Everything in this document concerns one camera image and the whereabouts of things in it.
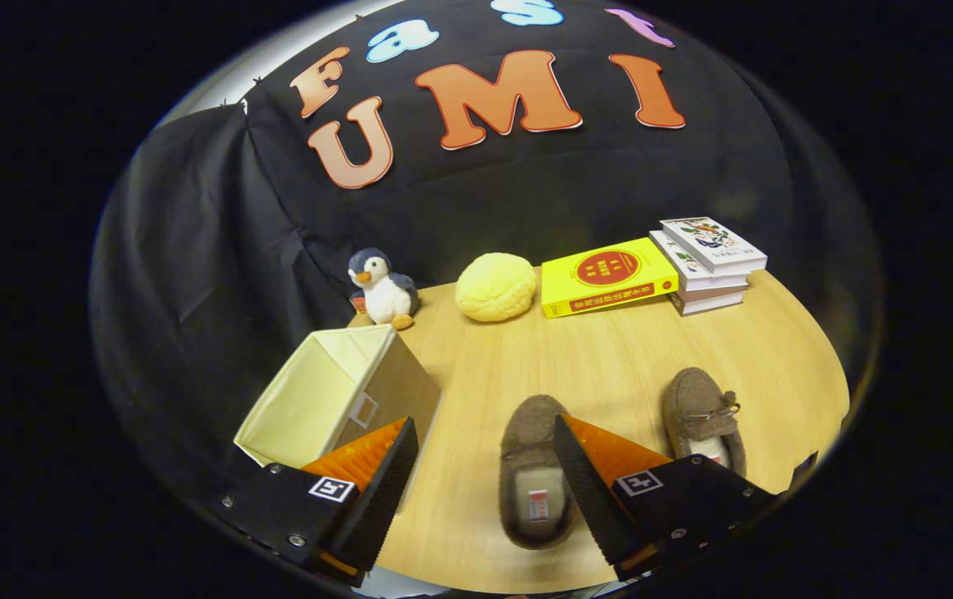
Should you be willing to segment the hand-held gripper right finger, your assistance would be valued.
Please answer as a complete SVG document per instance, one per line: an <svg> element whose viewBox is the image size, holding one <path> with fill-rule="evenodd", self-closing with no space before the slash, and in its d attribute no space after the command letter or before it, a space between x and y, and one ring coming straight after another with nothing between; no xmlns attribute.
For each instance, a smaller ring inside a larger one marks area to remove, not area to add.
<svg viewBox="0 0 953 599"><path fill-rule="evenodd" d="M556 417L554 451L621 581L693 565L779 501L704 455L666 458L568 414Z"/></svg>

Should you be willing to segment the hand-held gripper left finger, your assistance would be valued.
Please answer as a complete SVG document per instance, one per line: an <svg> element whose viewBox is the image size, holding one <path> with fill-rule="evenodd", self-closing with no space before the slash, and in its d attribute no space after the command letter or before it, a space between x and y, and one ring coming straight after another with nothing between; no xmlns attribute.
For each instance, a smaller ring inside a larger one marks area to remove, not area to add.
<svg viewBox="0 0 953 599"><path fill-rule="evenodd" d="M215 519L281 562L361 587L392 526L419 441L413 418L301 468L271 463L210 498Z"/></svg>

